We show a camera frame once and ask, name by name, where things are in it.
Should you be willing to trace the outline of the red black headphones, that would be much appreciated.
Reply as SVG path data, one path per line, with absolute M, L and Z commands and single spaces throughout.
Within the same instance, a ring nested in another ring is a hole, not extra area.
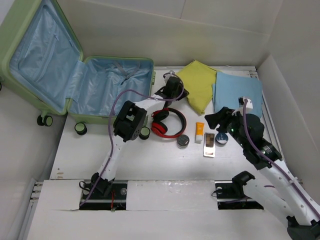
M 185 115 L 177 109 L 165 107 L 151 114 L 151 131 L 164 139 L 176 139 L 183 135 L 187 120 Z

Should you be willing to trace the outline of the light blue garment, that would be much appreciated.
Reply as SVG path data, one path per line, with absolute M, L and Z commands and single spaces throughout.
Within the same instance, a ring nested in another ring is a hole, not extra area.
M 255 77 L 244 77 L 218 72 L 216 82 L 212 85 L 213 106 L 217 113 L 223 107 L 237 109 L 240 107 L 239 98 L 246 97 L 252 101 L 250 111 L 261 118 L 263 116 L 263 86 Z

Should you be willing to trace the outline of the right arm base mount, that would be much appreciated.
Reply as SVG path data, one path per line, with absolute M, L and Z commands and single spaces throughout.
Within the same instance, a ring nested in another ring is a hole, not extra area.
M 218 210 L 263 210 L 264 207 L 243 193 L 236 192 L 231 180 L 214 182 L 215 190 L 211 196 L 217 201 Z

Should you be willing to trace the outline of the eyeshadow palette with mirror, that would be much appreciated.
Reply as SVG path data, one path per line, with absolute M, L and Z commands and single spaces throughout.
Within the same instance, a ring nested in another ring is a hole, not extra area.
M 214 158 L 215 153 L 215 134 L 206 132 L 204 134 L 203 156 L 207 158 Z

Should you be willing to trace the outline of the orange white sunscreen tube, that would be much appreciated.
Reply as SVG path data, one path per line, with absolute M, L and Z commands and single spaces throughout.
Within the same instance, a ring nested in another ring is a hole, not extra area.
M 203 122 L 196 122 L 195 124 L 195 142 L 200 144 L 204 137 L 205 124 Z

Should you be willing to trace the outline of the yellow garment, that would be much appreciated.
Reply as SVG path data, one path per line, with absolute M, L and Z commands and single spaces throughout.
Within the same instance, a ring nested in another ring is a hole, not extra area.
M 215 68 L 193 60 L 176 74 L 189 92 L 188 103 L 198 115 L 205 113 L 206 107 L 213 99 L 212 86 L 216 83 L 218 72 Z

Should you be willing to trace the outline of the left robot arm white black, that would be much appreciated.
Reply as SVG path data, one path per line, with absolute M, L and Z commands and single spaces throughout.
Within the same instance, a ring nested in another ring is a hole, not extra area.
M 103 199 L 111 194 L 123 146 L 139 136 L 148 114 L 153 118 L 151 130 L 157 136 L 165 139 L 175 139 L 184 133 L 187 127 L 185 116 L 180 111 L 170 108 L 169 105 L 185 98 L 189 92 L 185 90 L 183 81 L 173 72 L 167 72 L 163 77 L 166 82 L 165 86 L 142 101 L 132 102 L 127 100 L 113 125 L 108 124 L 110 151 L 99 170 L 92 175 L 90 188 L 86 188 L 82 183 L 79 184 L 84 191 L 88 192 L 85 200 L 80 203 L 81 206 L 91 198 L 93 193 Z M 181 130 L 174 135 L 167 135 L 168 128 L 162 123 L 170 112 L 176 114 L 181 121 Z

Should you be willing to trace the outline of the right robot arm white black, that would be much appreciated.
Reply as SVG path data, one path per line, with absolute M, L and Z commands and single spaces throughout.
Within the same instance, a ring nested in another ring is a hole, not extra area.
M 284 225 L 292 240 L 318 240 L 320 206 L 290 172 L 280 152 L 264 139 L 265 126 L 260 118 L 227 107 L 204 118 L 210 129 L 229 133 L 242 147 L 246 160 L 278 191 L 275 194 L 254 175 L 243 171 L 232 178 L 232 193 L 258 202 Z

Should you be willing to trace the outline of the black round jar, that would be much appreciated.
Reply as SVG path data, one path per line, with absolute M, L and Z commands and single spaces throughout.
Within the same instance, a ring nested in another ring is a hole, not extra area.
M 177 146 L 181 149 L 187 148 L 189 143 L 190 143 L 190 138 L 186 134 L 181 134 L 177 138 Z

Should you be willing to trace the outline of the blue round tin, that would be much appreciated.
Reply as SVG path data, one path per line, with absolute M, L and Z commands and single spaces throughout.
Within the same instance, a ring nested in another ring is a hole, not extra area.
M 229 141 L 229 137 L 226 133 L 218 133 L 215 137 L 215 143 L 220 146 L 223 147 L 225 146 Z

